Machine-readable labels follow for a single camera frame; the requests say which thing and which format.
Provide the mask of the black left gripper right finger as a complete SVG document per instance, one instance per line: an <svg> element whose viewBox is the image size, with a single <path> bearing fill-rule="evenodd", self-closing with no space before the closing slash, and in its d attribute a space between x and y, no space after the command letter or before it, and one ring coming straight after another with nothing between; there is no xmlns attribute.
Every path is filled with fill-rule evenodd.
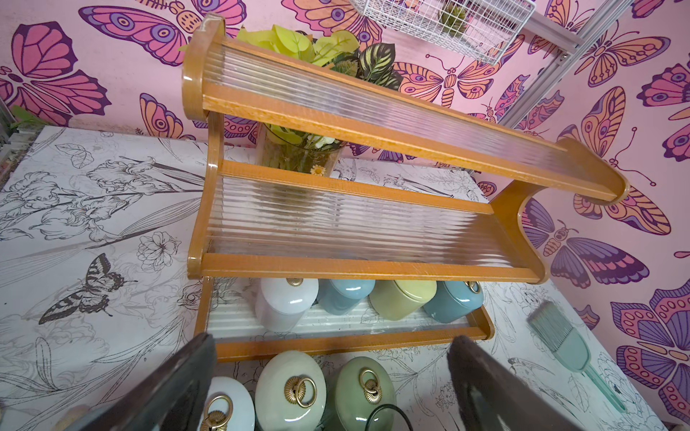
<svg viewBox="0 0 690 431"><path fill-rule="evenodd" d="M579 430L472 339L452 340L447 364L467 430Z"/></svg>

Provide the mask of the green canister shelf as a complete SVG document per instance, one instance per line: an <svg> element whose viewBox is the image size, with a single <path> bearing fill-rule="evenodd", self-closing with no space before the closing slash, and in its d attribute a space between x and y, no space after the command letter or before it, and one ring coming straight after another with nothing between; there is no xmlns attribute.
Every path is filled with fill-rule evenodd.
<svg viewBox="0 0 690 431"><path fill-rule="evenodd" d="M388 372L369 357L355 357L326 380L324 430L364 430L369 416L384 404L396 404Z"/></svg>

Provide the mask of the white canister bottom shelf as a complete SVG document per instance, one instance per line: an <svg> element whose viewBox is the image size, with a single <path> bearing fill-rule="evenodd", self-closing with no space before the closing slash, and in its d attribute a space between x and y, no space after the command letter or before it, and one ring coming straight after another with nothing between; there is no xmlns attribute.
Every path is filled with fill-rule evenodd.
<svg viewBox="0 0 690 431"><path fill-rule="evenodd" d="M315 278L261 278L255 301L260 324L271 332L291 332L316 301Z"/></svg>

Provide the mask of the blue canister bottom shelf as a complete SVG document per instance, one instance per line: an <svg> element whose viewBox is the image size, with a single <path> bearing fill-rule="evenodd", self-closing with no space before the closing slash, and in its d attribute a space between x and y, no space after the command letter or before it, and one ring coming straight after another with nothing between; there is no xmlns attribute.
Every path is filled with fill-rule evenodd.
<svg viewBox="0 0 690 431"><path fill-rule="evenodd" d="M329 314L347 314L371 294L375 284L375 280L322 278L317 301Z"/></svg>

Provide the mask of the yellow-green canister bottom shelf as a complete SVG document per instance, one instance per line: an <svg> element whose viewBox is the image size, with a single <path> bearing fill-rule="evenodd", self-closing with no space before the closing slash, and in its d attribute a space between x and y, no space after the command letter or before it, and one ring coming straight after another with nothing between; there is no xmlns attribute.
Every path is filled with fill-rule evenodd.
<svg viewBox="0 0 690 431"><path fill-rule="evenodd" d="M381 317L400 321L429 303L436 292L436 281L377 280L368 298Z"/></svg>

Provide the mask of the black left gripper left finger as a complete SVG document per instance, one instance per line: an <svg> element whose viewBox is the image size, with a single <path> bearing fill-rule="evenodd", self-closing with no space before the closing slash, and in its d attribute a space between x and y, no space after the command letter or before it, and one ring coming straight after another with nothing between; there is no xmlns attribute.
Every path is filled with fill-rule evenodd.
<svg viewBox="0 0 690 431"><path fill-rule="evenodd" d="M201 333L109 408L73 422L69 430L196 430L201 423L217 350Z"/></svg>

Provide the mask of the cream canister shelf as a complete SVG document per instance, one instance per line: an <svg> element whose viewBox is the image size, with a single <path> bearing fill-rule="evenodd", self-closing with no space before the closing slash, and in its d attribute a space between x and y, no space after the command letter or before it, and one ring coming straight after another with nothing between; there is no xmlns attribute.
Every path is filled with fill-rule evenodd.
<svg viewBox="0 0 690 431"><path fill-rule="evenodd" d="M315 430L327 401L325 376L312 357L300 351L276 355L262 370L254 405L262 430Z"/></svg>

